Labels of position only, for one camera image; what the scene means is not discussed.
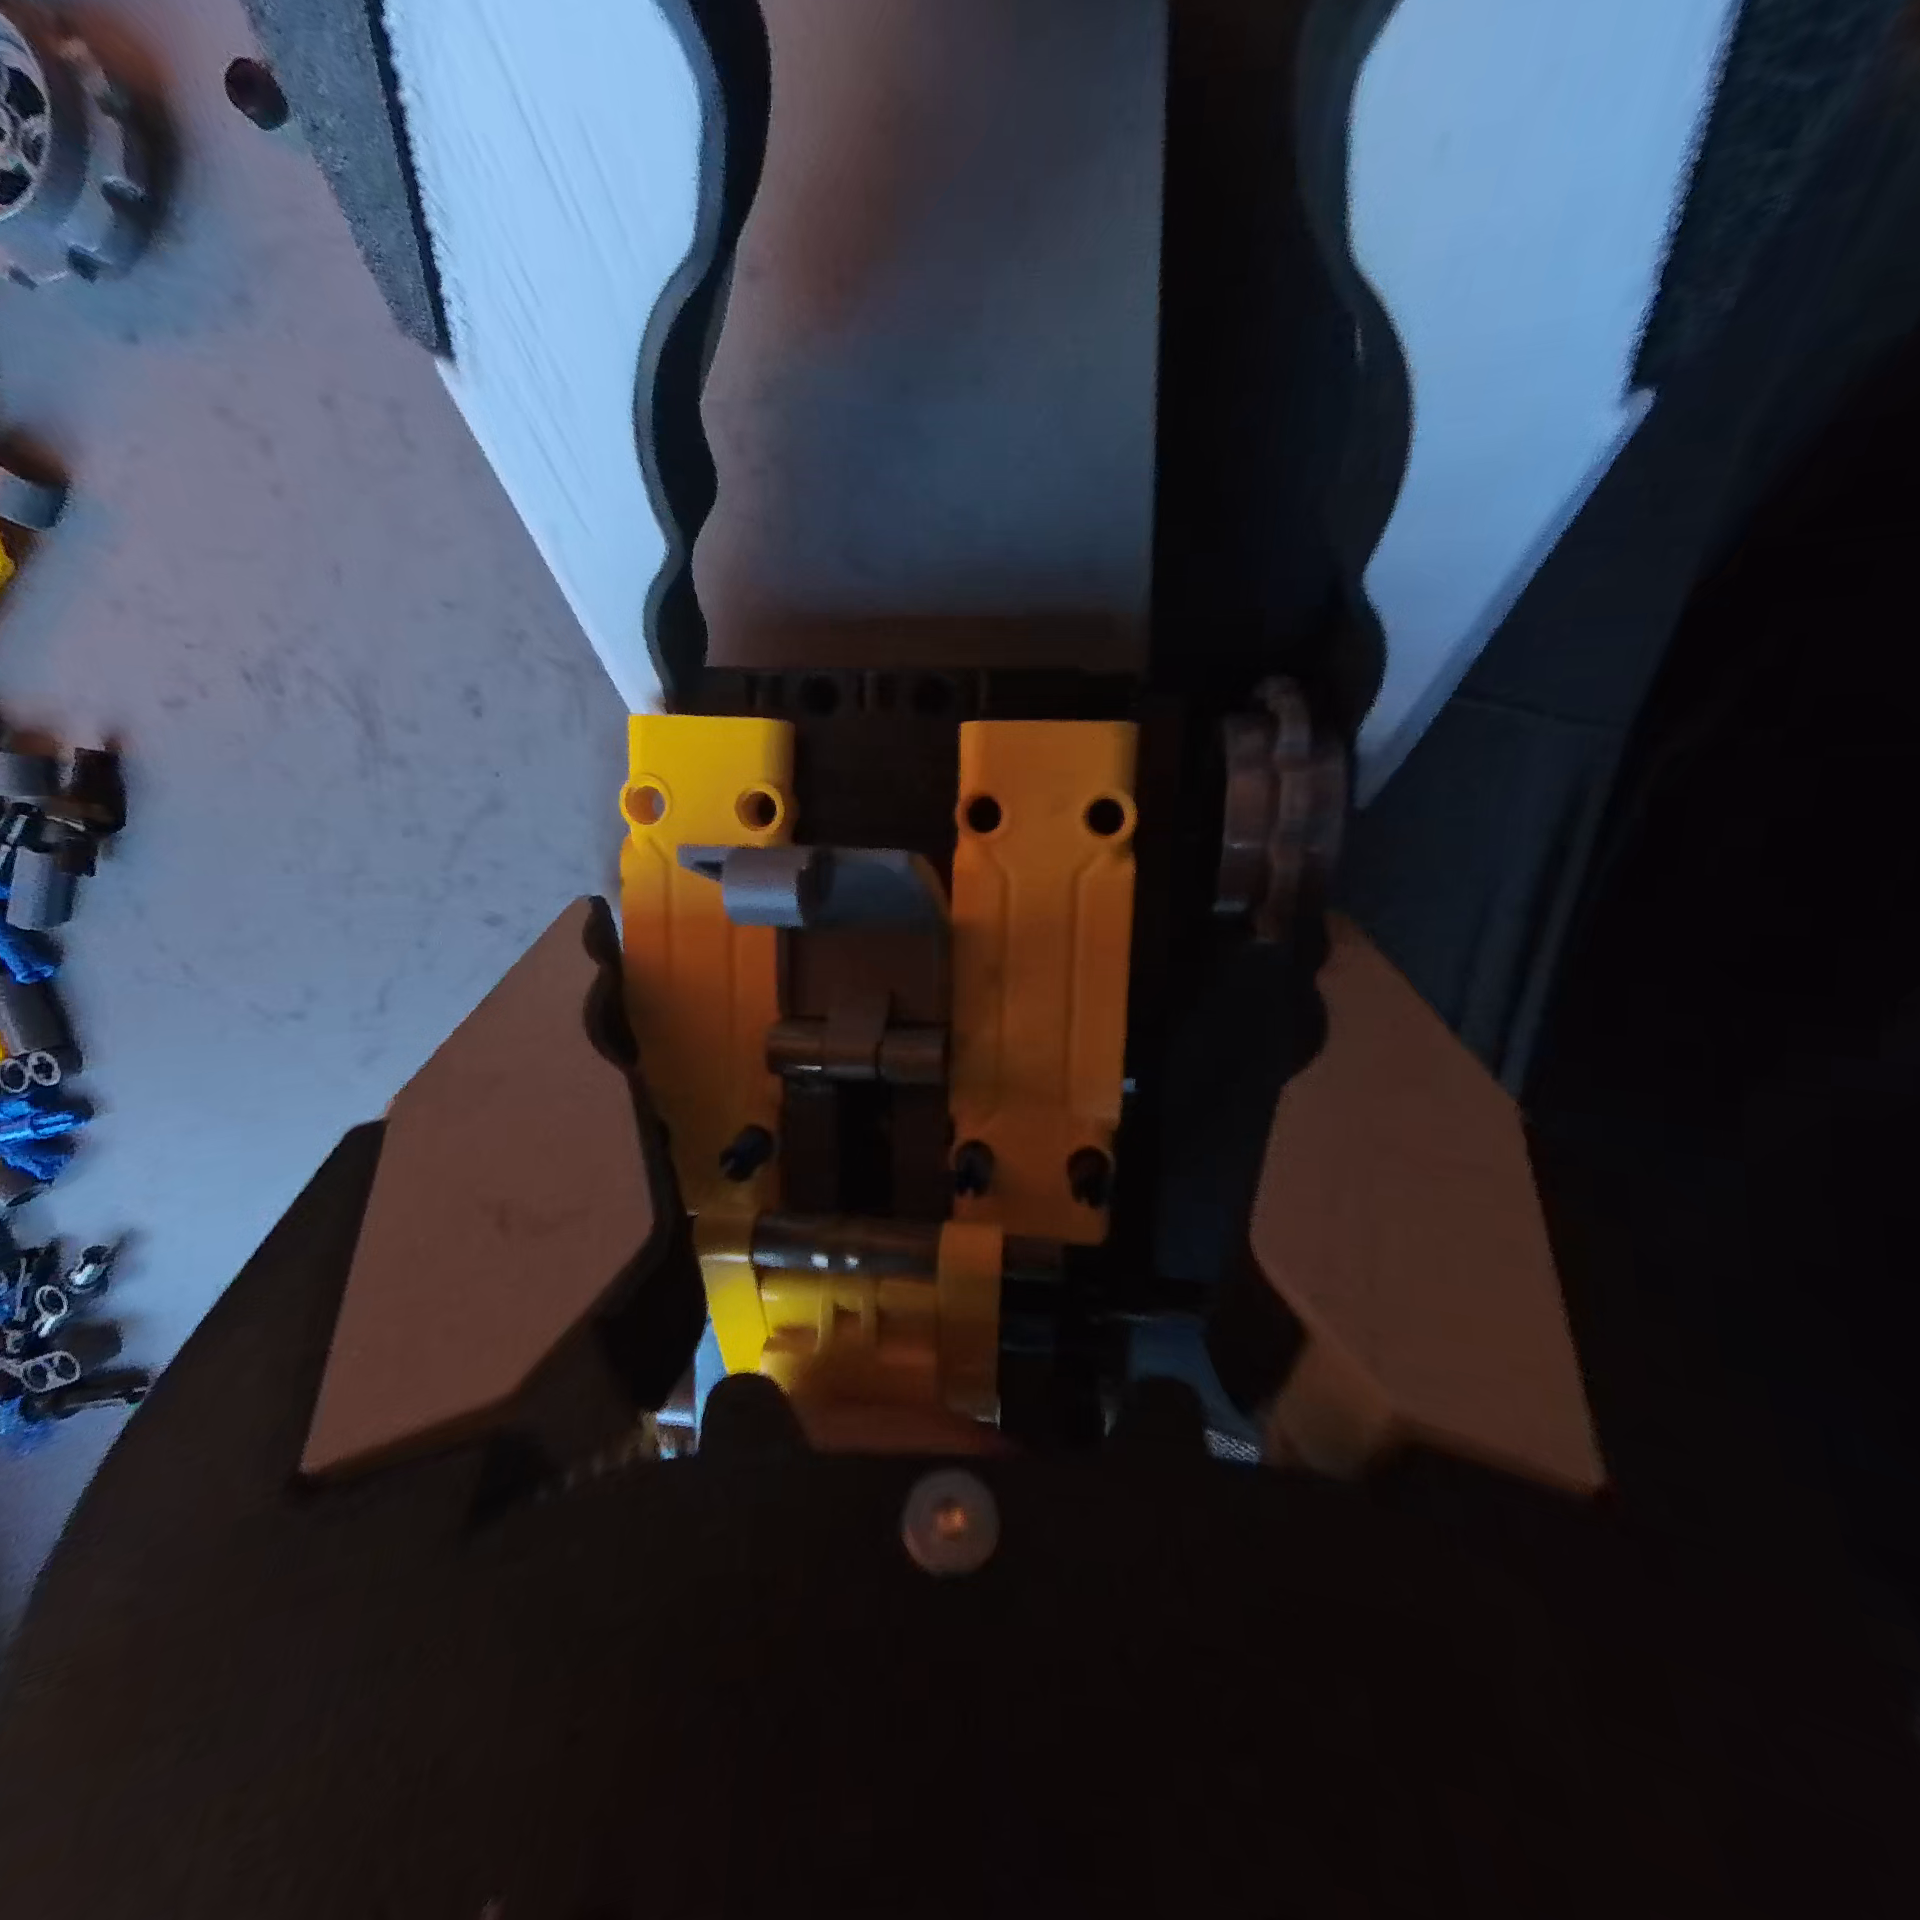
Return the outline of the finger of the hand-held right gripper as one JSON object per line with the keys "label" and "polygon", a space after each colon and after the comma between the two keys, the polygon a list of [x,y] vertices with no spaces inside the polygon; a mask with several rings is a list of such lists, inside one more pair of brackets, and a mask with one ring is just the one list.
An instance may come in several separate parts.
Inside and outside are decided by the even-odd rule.
{"label": "finger of the hand-held right gripper", "polygon": [[1634,368],[1738,4],[1309,4],[1301,197],[1343,321],[1325,531],[1356,804],[1651,410]]}
{"label": "finger of the hand-held right gripper", "polygon": [[772,129],[760,4],[385,4],[445,388],[614,689],[710,660],[701,388]]}

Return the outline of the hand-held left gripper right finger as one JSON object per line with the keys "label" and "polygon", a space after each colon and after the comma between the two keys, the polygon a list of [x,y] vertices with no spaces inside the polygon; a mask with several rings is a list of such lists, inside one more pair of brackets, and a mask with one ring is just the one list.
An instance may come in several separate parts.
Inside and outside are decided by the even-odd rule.
{"label": "hand-held left gripper right finger", "polygon": [[1262,1467],[1366,1480],[1439,1453],[1564,1499],[1607,1485],[1513,1095],[1343,912],[1275,958],[1210,1367]]}

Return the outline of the grey desk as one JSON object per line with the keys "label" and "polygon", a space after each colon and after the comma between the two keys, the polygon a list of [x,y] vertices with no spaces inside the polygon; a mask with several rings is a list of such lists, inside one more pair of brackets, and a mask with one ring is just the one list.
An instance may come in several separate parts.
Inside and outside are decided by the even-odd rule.
{"label": "grey desk", "polygon": [[[3,715],[118,741],[69,1007],[99,1123],[39,1212],[132,1238],[162,1367],[315,1165],[579,896],[627,698],[383,299],[244,4],[99,4],[172,224],[3,290],[3,416],[71,477]],[[1123,666],[1149,597],[1167,4],[767,4],[767,178],[701,394],[716,663]]]}

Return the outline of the grey toothed wheel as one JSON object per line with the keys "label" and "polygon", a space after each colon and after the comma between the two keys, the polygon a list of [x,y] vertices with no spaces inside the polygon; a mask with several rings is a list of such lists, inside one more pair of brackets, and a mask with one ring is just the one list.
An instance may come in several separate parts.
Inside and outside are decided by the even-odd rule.
{"label": "grey toothed wheel", "polygon": [[3,282],[125,278],[158,223],[136,101],[45,6],[3,4]]}
{"label": "grey toothed wheel", "polygon": [[1287,944],[1340,859],[1349,748],[1304,684],[1266,676],[1255,704],[1217,727],[1226,798],[1210,912],[1256,944]]}

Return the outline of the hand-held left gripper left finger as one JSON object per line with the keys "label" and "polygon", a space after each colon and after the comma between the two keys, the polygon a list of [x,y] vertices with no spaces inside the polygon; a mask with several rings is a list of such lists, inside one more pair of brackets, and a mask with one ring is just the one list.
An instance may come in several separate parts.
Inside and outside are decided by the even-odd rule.
{"label": "hand-held left gripper left finger", "polygon": [[579,898],[389,1104],[302,1477],[614,1436],[706,1316],[614,914]]}

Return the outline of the yellow toy vehicle model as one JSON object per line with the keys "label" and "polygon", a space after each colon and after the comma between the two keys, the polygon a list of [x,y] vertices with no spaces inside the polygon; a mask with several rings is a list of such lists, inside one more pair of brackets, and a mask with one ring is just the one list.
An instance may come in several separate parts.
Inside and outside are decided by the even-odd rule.
{"label": "yellow toy vehicle model", "polygon": [[724,1379],[850,1453],[1075,1446],[1142,1245],[1130,687],[717,674],[627,720],[620,983]]}

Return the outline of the pile of small building pieces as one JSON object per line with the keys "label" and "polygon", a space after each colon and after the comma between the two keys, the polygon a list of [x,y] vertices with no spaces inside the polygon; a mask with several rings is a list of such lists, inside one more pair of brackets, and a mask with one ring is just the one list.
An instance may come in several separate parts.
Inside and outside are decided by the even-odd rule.
{"label": "pile of small building pieces", "polygon": [[64,932],[125,821],[113,748],[3,726],[3,1446],[89,1411],[132,1411],[149,1389],[108,1316],[120,1240],[33,1229],[95,1123]]}

